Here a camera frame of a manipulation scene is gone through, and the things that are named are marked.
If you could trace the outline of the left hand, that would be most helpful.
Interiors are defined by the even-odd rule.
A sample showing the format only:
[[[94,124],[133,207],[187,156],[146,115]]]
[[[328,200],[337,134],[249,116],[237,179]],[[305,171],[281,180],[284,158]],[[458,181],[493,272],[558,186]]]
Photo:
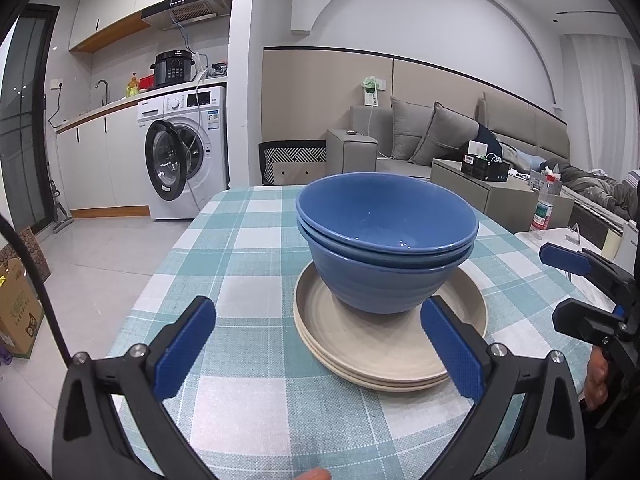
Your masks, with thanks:
[[[331,474],[328,470],[317,467],[299,474],[294,480],[331,480]]]

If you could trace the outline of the right hand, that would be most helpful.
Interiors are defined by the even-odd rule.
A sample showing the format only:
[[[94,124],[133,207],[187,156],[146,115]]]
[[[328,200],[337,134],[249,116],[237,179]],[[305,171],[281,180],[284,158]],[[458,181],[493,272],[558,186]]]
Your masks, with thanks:
[[[585,402],[589,411],[594,411],[608,397],[608,360],[599,347],[593,347],[587,365]]]

